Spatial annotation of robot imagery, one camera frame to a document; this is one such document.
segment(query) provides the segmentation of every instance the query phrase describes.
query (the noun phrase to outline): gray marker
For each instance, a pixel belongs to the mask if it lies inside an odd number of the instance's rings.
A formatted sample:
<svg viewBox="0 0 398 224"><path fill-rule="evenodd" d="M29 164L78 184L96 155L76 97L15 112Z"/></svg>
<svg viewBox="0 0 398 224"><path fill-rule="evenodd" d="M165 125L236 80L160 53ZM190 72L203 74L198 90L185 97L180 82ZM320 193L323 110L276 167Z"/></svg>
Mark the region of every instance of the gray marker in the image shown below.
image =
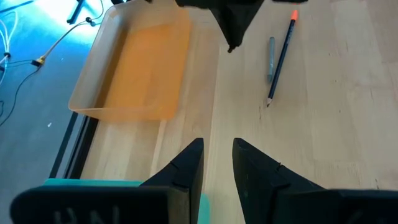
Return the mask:
<svg viewBox="0 0 398 224"><path fill-rule="evenodd" d="M269 65L268 65L268 83L272 82L274 76L274 54L275 54L275 38L269 39Z"/></svg>

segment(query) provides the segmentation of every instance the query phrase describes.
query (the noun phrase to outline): cable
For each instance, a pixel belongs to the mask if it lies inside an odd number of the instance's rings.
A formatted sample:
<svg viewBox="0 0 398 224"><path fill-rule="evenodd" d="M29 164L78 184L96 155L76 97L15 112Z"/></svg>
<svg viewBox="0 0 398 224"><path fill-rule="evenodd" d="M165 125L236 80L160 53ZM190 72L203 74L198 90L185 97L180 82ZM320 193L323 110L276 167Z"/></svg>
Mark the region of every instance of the cable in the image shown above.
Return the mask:
<svg viewBox="0 0 398 224"><path fill-rule="evenodd" d="M8 65L12 65L12 64L15 64L15 63L20 63L20 62L31 62L31 61L33 61L34 59L27 59L27 60L19 60L19 61L15 61L15 62L8 62L7 64Z"/></svg>
<svg viewBox="0 0 398 224"><path fill-rule="evenodd" d="M37 68L34 72L30 73L28 76L26 76L26 77L23 79L23 81L21 81L21 83L18 85L17 91L15 92L15 95L14 95L14 103L12 104L10 113L6 116L6 118L5 118L3 121L1 121L0 127L10 118L12 112L14 112L15 105L16 105L16 103L17 103L18 92L19 92L19 90L21 89L21 86L26 82L26 80L28 80L32 75L34 75L35 73L37 73L39 70L40 70L40 67ZM2 115L3 112L4 112L4 101L1 100L1 101L0 101L0 104L1 104L1 112L0 112L0 117L1 117L1 115Z"/></svg>
<svg viewBox="0 0 398 224"><path fill-rule="evenodd" d="M14 15L15 15L14 26L12 27L12 30L11 30L11 32L10 32L10 36L9 36L8 39L7 39L7 47L8 47L7 52L10 52L10 41L11 41L11 37L12 37L12 35L14 34L14 31L15 31L17 25L18 25L18 13L17 13L16 11L14 11Z"/></svg>
<svg viewBox="0 0 398 224"><path fill-rule="evenodd" d="M63 34L63 35L61 36L61 38L59 38L59 39L48 49L48 51L46 51L46 53L44 53L43 56L41 56L37 61L38 61L38 62L44 63L44 60L49 56L49 54L51 53L51 51L61 42L61 40L62 40L63 38L65 38L65 37L66 37L73 29L75 29L76 27L81 26L81 25L88 25L88 24L90 24L90 25L92 25L92 26L95 26L96 24L95 24L94 20L99 19L99 18L104 14L104 4L103 4L103 0L99 0L99 1L101 2L101 8L102 8L102 10L101 10L101 14L100 14L98 17L96 17L96 18L94 18L94 19L91 19L90 17L87 17L85 21L81 21L81 22L79 22L78 24L74 25L70 30L68 30L65 34Z"/></svg>
<svg viewBox="0 0 398 224"><path fill-rule="evenodd" d="M7 27L6 27L6 25L3 23L3 21L0 19L0 23L1 23L1 25L3 26L3 28L4 28L4 32L6 33L6 39L5 39L5 41L6 41L6 44L5 44L5 51L6 52L8 52L8 45L7 45L7 41L8 41L8 30L7 30ZM3 36L3 33L1 32L1 37L3 38L3 43L4 43L4 36Z"/></svg>
<svg viewBox="0 0 398 224"><path fill-rule="evenodd" d="M8 56L4 56L4 58L2 58L2 59L0 60L0 64L1 64L3 61L5 61L7 58L8 58Z"/></svg>

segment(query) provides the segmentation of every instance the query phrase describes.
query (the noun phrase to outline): pencil tip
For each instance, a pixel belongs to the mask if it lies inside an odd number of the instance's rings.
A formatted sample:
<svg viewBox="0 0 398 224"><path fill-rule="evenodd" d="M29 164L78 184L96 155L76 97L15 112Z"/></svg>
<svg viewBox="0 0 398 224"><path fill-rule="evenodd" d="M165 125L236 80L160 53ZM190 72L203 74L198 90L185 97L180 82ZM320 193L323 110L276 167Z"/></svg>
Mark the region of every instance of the pencil tip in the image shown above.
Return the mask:
<svg viewBox="0 0 398 224"><path fill-rule="evenodd" d="M272 102L272 99L268 98L268 99L267 99L267 107L269 107L269 105L271 104L271 102Z"/></svg>

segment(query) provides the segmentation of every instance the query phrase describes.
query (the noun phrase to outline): wooden surface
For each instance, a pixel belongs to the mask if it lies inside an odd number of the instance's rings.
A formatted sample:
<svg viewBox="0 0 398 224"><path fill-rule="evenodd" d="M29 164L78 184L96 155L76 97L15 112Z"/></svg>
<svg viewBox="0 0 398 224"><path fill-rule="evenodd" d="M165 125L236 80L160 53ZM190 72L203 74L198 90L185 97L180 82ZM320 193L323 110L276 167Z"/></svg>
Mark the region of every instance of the wooden surface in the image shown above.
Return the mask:
<svg viewBox="0 0 398 224"><path fill-rule="evenodd" d="M279 58L296 8L266 108L267 41L275 37ZM220 39L218 61L184 77L174 119L101 122L83 178L146 180L203 137L211 221L243 223L231 157L240 137L323 187L398 190L397 11L396 0L266 1L241 47L228 54ZM187 69L206 54L197 49Z"/></svg>

